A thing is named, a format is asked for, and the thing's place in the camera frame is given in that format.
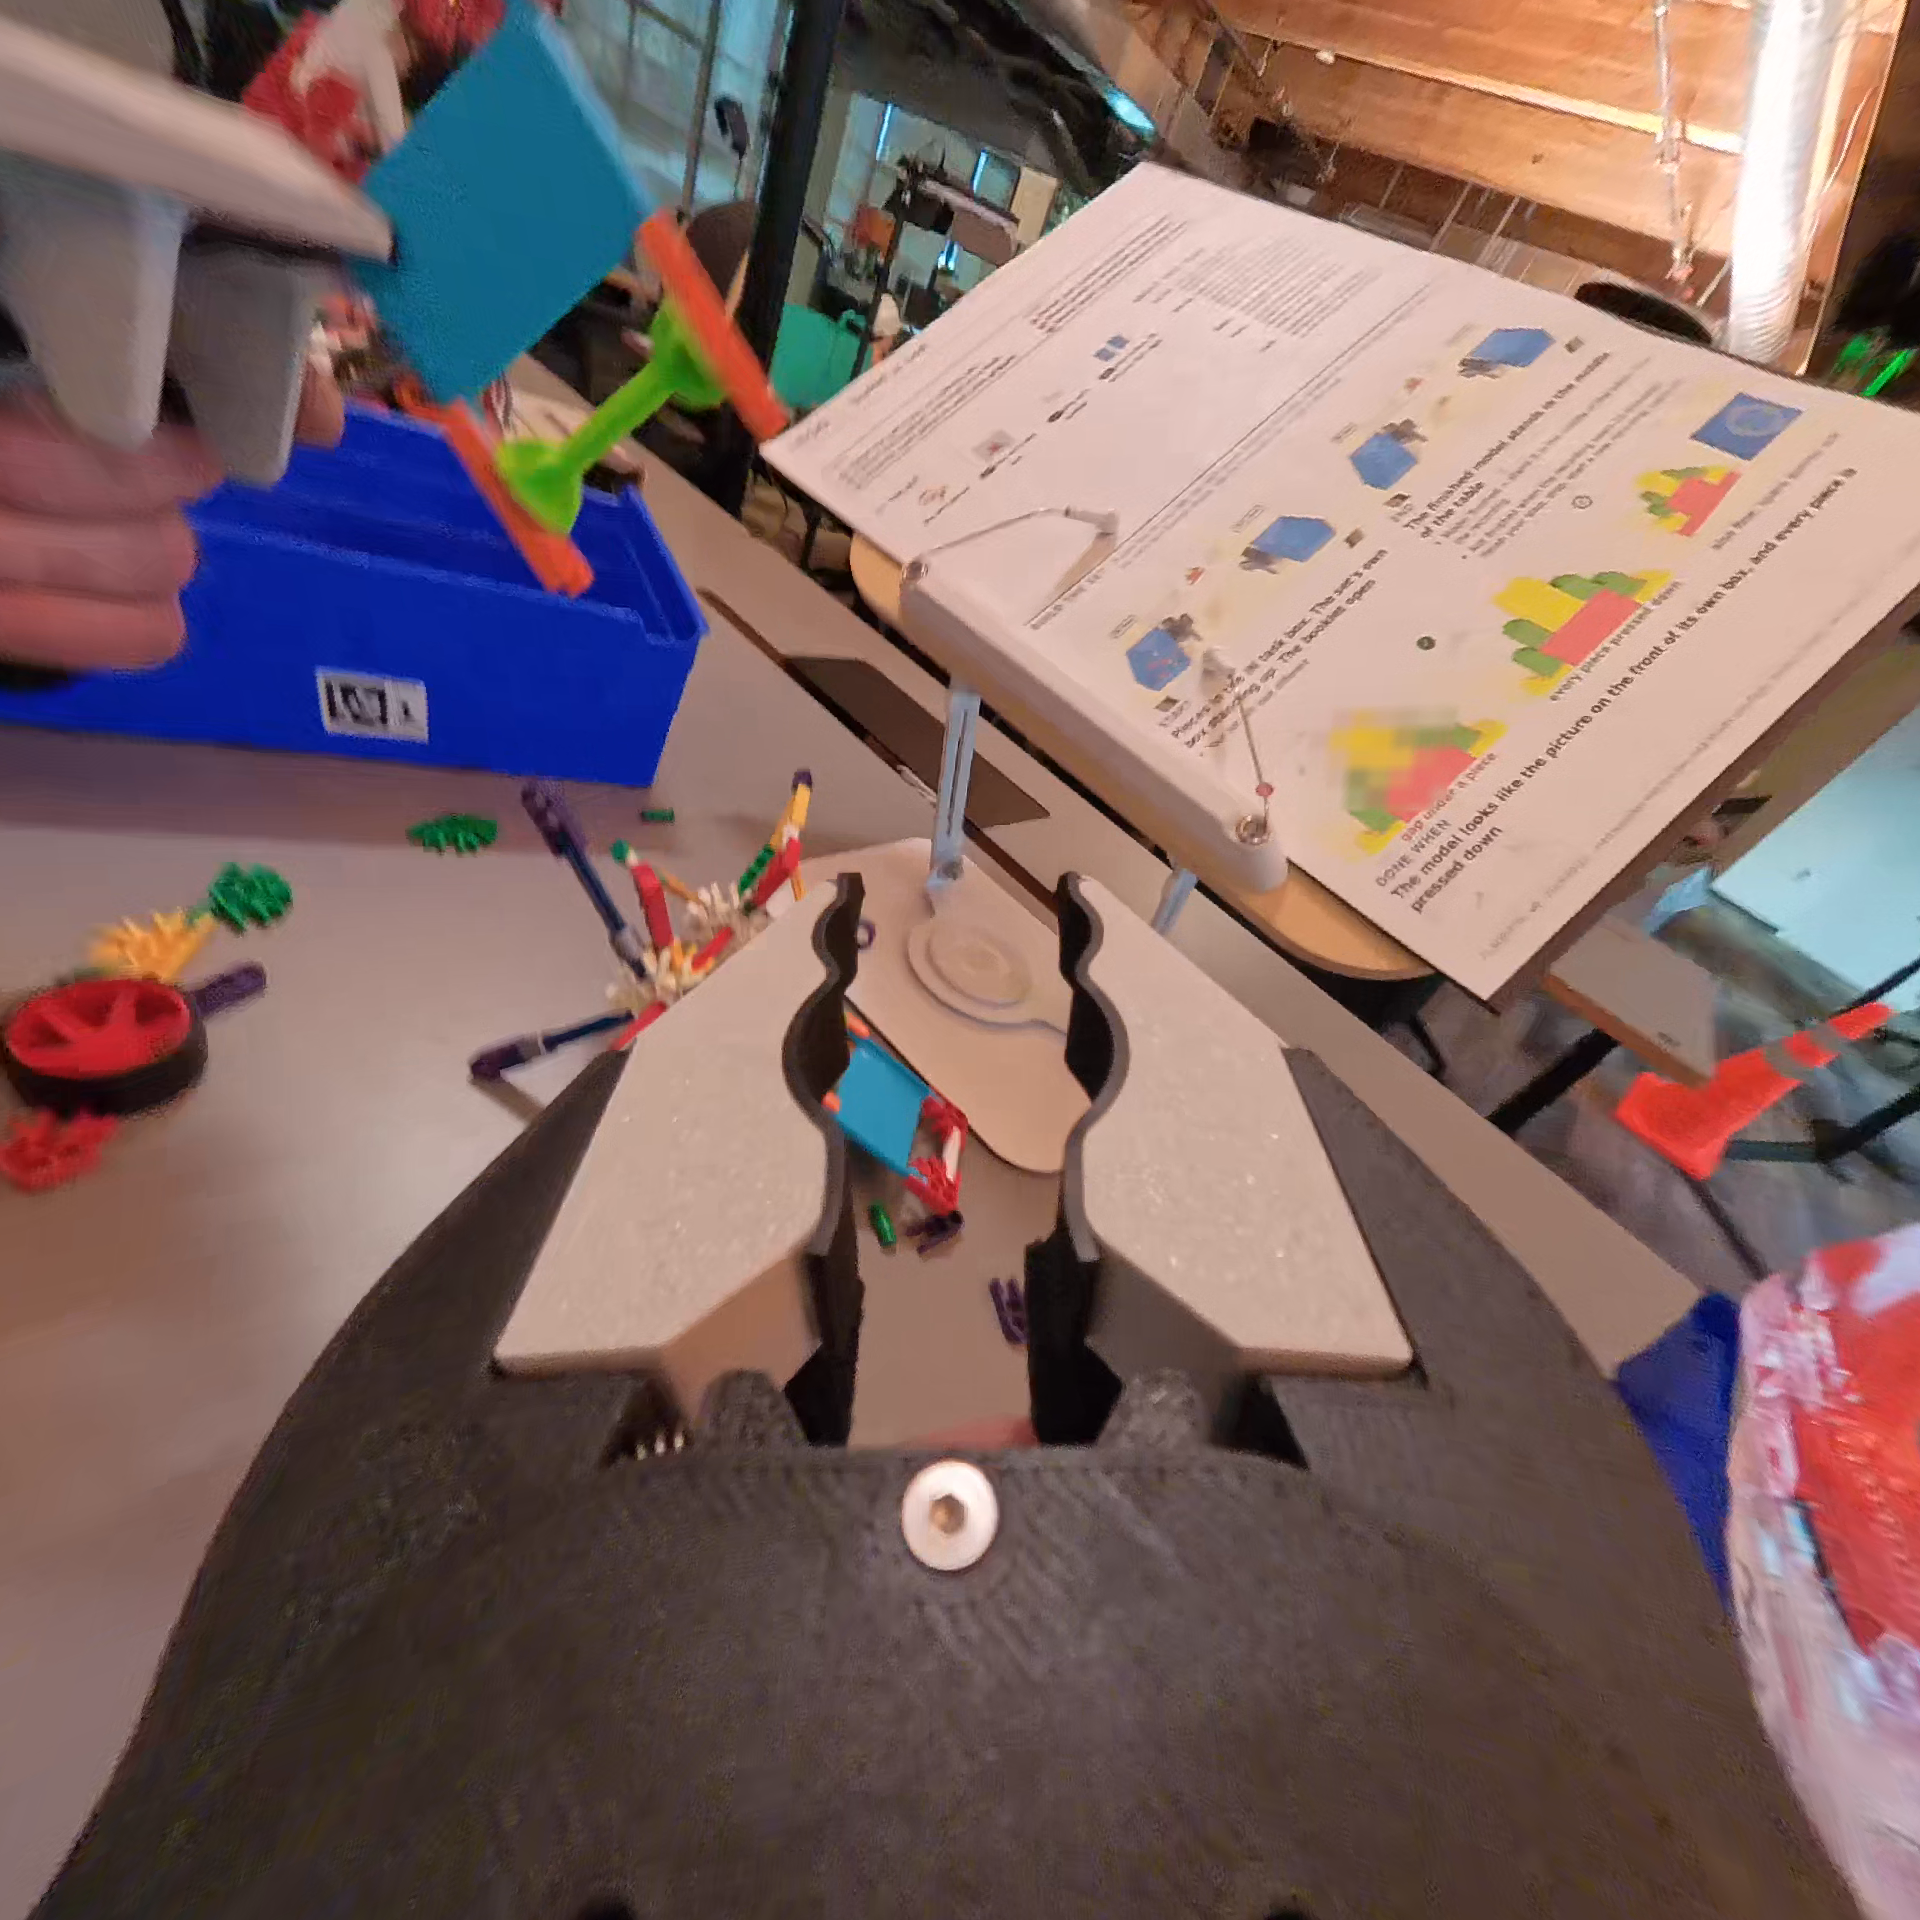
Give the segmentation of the white document stand with sheet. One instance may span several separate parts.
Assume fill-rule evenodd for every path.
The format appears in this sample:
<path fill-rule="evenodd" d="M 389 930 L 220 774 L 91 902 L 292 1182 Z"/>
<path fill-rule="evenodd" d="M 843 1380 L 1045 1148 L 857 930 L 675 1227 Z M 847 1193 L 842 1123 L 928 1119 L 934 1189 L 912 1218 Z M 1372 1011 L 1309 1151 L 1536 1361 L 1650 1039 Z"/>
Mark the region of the white document stand with sheet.
<path fill-rule="evenodd" d="M 1216 889 L 1536 977 L 1916 612 L 1916 417 L 1142 166 L 761 447 Z"/>

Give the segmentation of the silver duct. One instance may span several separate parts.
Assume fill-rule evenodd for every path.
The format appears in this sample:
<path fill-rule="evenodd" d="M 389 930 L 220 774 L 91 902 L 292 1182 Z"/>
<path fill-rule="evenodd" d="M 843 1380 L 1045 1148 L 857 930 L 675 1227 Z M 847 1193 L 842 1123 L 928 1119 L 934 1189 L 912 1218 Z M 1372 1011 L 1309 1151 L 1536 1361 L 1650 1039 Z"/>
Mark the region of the silver duct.
<path fill-rule="evenodd" d="M 1871 3 L 1755 1 L 1745 31 L 1740 170 L 1721 350 L 1778 368 L 1806 291 L 1835 116 Z"/>

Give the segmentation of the person's left hand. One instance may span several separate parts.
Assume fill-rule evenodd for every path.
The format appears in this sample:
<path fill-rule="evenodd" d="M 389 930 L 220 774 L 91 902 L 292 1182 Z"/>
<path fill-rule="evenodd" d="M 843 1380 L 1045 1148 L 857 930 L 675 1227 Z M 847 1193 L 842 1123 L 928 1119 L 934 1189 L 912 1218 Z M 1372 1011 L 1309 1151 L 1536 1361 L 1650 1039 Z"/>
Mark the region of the person's left hand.
<path fill-rule="evenodd" d="M 78 432 L 36 388 L 2 406 L 3 672 L 146 669 L 184 644 L 187 507 L 222 467 L 187 423 L 138 445 Z"/>

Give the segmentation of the red toy connector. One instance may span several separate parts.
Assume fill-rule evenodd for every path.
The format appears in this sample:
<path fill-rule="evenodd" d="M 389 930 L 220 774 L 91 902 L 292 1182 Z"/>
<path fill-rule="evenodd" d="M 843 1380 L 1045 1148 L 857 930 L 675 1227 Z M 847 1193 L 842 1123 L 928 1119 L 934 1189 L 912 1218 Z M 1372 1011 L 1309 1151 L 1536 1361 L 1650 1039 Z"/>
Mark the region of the red toy connector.
<path fill-rule="evenodd" d="M 14 1111 L 2 1136 L 2 1179 L 24 1193 L 67 1187 L 98 1169 L 117 1129 L 114 1116 Z"/>

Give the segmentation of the red clear plastic bag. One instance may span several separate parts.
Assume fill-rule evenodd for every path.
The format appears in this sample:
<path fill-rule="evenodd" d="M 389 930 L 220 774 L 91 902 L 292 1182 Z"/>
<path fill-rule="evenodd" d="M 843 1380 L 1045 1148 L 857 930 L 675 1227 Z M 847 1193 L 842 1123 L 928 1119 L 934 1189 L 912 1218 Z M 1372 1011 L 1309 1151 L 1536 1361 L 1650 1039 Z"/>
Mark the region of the red clear plastic bag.
<path fill-rule="evenodd" d="M 1770 1743 L 1857 1907 L 1917 1913 L 1917 1226 L 1740 1301 L 1725 1555 Z"/>

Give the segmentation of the colourful toy wheel model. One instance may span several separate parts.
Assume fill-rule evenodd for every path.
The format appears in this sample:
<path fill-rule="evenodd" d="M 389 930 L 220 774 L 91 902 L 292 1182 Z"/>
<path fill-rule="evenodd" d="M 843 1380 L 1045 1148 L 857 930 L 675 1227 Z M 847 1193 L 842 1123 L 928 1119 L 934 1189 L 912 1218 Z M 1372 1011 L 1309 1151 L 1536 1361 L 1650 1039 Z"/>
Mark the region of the colourful toy wheel model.
<path fill-rule="evenodd" d="M 603 924 L 619 973 L 607 989 L 603 1013 L 492 1044 L 468 1060 L 468 1080 L 493 1086 L 510 1072 L 595 1039 L 625 1050 L 725 961 L 745 954 L 806 898 L 803 827 L 812 789 L 812 772 L 793 769 L 786 803 L 754 855 L 737 875 L 704 885 L 683 883 L 630 839 L 615 839 L 609 853 L 628 874 L 635 900 L 635 919 L 628 919 L 613 904 L 586 829 L 562 789 L 550 779 L 525 779 L 520 803 Z M 842 1023 L 847 1062 L 821 1095 L 821 1107 L 851 1144 L 898 1178 L 922 1218 L 962 1214 L 968 1117 L 889 1052 L 857 1011 L 843 1011 Z"/>

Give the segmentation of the orange traffic cone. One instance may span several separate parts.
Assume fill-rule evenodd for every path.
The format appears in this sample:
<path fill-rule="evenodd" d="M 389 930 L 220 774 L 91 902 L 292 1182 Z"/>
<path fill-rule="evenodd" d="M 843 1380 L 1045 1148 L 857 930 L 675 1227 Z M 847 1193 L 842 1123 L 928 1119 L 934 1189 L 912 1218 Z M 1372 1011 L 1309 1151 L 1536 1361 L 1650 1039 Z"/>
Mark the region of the orange traffic cone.
<path fill-rule="evenodd" d="M 1729 1157 L 1740 1136 L 1780 1102 L 1813 1083 L 1895 1018 L 1886 1000 L 1871 1000 L 1737 1052 L 1713 1074 L 1688 1086 L 1640 1072 L 1614 1107 L 1632 1137 L 1691 1183 L 1706 1183 Z"/>

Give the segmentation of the blue plastic bin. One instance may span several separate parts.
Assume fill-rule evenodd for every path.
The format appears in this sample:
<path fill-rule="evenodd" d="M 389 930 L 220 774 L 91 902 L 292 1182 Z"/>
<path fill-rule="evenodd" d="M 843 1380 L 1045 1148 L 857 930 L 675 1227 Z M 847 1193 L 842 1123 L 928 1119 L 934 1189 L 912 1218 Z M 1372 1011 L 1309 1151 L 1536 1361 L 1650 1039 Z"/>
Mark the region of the blue plastic bin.
<path fill-rule="evenodd" d="M 8 726 L 648 785 L 708 613 L 635 489 L 590 492 L 578 596 L 536 582 L 427 423 L 351 407 L 269 488 L 187 519 L 184 644 L 156 667 L 28 683 Z"/>

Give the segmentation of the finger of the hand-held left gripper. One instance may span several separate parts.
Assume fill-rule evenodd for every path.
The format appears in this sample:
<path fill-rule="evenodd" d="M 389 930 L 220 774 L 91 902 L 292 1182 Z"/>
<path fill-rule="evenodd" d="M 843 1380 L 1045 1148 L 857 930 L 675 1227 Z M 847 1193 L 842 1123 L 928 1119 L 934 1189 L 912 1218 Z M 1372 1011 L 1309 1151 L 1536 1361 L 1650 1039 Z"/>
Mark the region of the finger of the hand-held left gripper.
<path fill-rule="evenodd" d="M 280 124 L 12 17 L 2 146 L 3 388 L 106 445 L 162 421 L 184 227 L 321 252 L 330 280 L 392 260 L 389 220 Z"/>
<path fill-rule="evenodd" d="M 184 227 L 160 373 L 160 423 L 197 437 L 245 486 L 284 474 L 330 256 L 222 227 Z"/>

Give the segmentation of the blue panel toy seat assembly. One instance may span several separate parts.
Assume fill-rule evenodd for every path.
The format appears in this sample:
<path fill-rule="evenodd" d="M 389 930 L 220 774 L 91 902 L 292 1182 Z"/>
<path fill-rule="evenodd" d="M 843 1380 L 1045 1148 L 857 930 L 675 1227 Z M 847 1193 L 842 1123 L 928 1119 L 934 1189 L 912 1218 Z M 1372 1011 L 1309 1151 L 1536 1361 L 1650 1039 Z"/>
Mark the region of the blue panel toy seat assembly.
<path fill-rule="evenodd" d="M 730 407 L 760 443 L 790 411 L 680 217 L 540 3 L 333 3 L 280 29 L 239 104 L 359 187 L 392 229 L 355 266 L 394 398 L 432 423 L 540 588 L 578 598 L 586 475 L 666 406 Z M 562 437 L 478 409 L 511 362 L 638 249 L 659 282 L 644 365 Z"/>

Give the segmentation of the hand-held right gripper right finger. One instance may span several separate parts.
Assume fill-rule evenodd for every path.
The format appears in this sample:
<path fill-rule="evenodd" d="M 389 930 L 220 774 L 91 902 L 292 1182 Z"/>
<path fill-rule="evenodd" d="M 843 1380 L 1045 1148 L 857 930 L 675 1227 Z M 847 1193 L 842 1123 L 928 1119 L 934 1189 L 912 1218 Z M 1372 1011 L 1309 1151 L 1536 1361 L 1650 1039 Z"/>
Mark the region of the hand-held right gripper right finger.
<path fill-rule="evenodd" d="M 1058 883 L 1067 1129 L 1034 1383 L 1389 1380 L 1414 1359 L 1283 1042 L 1100 880 Z"/>

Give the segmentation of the yellow toy connector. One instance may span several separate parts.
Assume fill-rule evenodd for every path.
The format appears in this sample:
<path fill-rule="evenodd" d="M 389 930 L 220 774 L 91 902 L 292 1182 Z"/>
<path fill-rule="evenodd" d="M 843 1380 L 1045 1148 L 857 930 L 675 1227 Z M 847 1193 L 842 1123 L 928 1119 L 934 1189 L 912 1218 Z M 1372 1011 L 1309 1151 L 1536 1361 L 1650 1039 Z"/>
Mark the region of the yellow toy connector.
<path fill-rule="evenodd" d="M 176 983 L 215 930 L 218 922 L 203 906 L 120 918 L 93 930 L 86 966 L 100 977 Z"/>

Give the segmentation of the red wheel black tyre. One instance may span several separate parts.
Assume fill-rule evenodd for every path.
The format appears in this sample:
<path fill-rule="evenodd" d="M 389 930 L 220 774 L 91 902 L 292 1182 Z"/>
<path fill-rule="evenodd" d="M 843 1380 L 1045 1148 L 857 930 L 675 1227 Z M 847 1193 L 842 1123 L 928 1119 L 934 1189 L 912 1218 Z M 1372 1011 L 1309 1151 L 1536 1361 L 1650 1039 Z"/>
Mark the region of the red wheel black tyre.
<path fill-rule="evenodd" d="M 18 1100 L 59 1117 L 133 1117 L 192 1092 L 208 1068 L 196 1003 L 146 976 L 80 976 L 38 987 L 2 1022 Z"/>

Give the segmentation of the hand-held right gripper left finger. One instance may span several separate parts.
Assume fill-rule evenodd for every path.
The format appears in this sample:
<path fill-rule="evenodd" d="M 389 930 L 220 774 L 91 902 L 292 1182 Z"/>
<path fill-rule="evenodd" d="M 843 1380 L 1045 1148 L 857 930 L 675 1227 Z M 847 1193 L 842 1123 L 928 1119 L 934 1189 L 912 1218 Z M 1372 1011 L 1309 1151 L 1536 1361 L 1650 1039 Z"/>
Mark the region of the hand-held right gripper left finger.
<path fill-rule="evenodd" d="M 866 1308 L 845 993 L 863 881 L 836 874 L 615 1060 L 492 1358 L 508 1376 L 851 1386 Z"/>

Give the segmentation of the black pole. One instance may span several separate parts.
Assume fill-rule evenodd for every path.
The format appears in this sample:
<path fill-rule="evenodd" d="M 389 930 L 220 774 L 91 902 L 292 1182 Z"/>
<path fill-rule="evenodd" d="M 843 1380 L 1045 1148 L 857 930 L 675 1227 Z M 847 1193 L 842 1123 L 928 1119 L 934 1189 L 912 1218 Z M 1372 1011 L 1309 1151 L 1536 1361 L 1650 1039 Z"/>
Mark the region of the black pole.
<path fill-rule="evenodd" d="M 826 117 L 843 1 L 792 1 L 786 13 L 772 130 L 756 223 L 734 312 L 760 372 L 772 373 L 790 273 L 803 226 L 806 187 Z"/>

